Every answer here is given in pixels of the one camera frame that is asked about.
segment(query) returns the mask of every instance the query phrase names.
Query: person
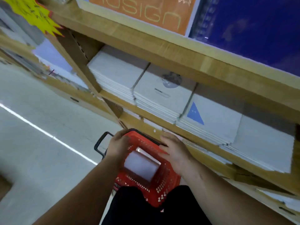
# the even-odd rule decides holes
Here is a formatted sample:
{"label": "person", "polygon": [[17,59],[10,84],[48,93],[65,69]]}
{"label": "person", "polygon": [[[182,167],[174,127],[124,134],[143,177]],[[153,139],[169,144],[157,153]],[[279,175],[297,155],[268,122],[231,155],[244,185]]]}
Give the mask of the person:
{"label": "person", "polygon": [[[106,157],[34,225],[98,225],[127,154],[127,132],[116,133]],[[160,208],[148,204],[137,188],[121,187],[103,224],[293,224],[196,161],[176,136],[163,132],[161,141],[167,154],[160,156],[188,186],[170,191]]]}

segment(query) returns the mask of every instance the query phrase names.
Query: black pants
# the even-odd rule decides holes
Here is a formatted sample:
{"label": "black pants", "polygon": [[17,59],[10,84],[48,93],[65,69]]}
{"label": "black pants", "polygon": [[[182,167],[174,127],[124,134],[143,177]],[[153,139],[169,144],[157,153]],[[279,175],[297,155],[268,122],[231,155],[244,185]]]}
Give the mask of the black pants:
{"label": "black pants", "polygon": [[211,224],[190,188],[177,186],[159,207],[151,206],[136,187],[121,187],[102,224]]}

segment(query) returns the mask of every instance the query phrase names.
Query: orange notebook cover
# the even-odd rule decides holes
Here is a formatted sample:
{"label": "orange notebook cover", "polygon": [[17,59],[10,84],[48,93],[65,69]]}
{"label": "orange notebook cover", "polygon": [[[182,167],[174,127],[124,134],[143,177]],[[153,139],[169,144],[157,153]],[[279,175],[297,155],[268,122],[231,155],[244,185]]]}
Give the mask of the orange notebook cover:
{"label": "orange notebook cover", "polygon": [[89,0],[89,2],[185,35],[195,0]]}

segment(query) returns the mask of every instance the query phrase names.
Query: hand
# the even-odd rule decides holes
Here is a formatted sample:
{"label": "hand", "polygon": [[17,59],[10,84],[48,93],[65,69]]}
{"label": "hand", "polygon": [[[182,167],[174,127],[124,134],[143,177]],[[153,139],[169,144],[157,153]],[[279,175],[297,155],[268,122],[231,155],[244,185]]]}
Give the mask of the hand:
{"label": "hand", "polygon": [[186,145],[175,135],[169,132],[163,132],[160,139],[167,145],[167,147],[160,145],[160,149],[164,150],[168,154],[160,153],[159,155],[169,161],[173,170],[182,176],[187,163],[191,162],[193,156],[188,151]]}
{"label": "hand", "polygon": [[105,158],[114,159],[120,163],[120,165],[122,164],[129,147],[129,137],[124,136],[126,133],[128,133],[128,129],[123,129],[113,136],[108,145]]}

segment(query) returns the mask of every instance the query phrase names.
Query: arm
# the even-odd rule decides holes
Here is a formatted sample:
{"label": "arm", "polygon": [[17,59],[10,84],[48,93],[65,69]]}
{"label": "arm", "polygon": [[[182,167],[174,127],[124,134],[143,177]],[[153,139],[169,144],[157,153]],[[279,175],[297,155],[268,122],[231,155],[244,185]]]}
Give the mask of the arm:
{"label": "arm", "polygon": [[160,145],[160,148],[169,154],[161,154],[161,157],[184,178],[213,225],[293,224],[196,161],[176,136],[164,132],[161,140],[167,147]]}
{"label": "arm", "polygon": [[127,153],[128,130],[111,139],[106,157],[33,225],[99,225],[119,168]]}

